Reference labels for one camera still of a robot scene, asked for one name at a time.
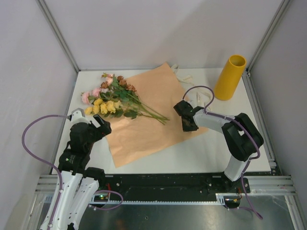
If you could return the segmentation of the cream printed ribbon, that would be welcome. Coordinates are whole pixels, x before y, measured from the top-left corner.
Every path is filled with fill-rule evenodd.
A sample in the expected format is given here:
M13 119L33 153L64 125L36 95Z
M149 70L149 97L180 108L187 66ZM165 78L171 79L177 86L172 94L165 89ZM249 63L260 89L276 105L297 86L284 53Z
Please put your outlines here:
M179 65L174 64L171 67L172 72L175 74L177 80L180 84L188 87L190 89L189 93L195 91L195 100L196 105L204 107L207 112L211 112L210 105L213 103L215 99L215 95L213 90L208 86L197 86L194 83L194 78L192 75L188 74L185 77L178 76L177 72L179 71Z

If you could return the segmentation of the artificial flower bouquet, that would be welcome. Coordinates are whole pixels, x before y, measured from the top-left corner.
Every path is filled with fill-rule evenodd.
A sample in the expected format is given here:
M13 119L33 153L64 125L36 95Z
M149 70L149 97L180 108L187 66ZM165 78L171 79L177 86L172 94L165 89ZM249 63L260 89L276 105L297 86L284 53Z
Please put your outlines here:
M103 117L127 117L135 119L139 116L153 118L166 124L169 118L144 104L136 88L128 84L123 76L103 73L101 85L88 92L81 93L81 101L88 105L86 115L102 115Z

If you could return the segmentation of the green and peach wrapping paper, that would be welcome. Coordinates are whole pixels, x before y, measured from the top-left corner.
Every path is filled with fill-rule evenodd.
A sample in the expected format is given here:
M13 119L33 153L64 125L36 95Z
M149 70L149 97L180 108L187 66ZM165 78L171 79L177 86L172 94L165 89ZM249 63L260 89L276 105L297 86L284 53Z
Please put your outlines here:
M170 146L191 139L208 131L184 132L180 116L174 106L185 93L176 75L167 63L147 72L129 77L140 100L167 117L165 125L154 118L139 116L135 119L110 119L112 132L107 136L115 167L131 163Z

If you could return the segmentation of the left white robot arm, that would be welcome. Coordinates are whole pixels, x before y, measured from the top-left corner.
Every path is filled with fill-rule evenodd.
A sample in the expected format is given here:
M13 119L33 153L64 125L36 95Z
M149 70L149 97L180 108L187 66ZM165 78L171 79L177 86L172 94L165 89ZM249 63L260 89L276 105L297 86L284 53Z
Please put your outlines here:
M111 126L99 115L93 118L98 126L79 112L71 115L70 139L59 158L61 176L42 230L77 230L94 192L106 186L104 170L86 165L93 145L111 133Z

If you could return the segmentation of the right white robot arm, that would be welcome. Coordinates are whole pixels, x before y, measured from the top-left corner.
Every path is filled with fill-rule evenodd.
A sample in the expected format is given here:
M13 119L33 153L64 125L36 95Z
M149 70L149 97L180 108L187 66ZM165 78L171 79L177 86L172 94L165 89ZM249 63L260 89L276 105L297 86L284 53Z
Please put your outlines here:
M221 192L237 189L250 162L260 157L260 147L264 144L262 135L249 116L245 113L227 116L208 112L201 106L193 108L184 100L177 103L174 110L181 117L184 132L206 127L223 134L231 157L221 178L217 182L209 180L207 184L212 184Z

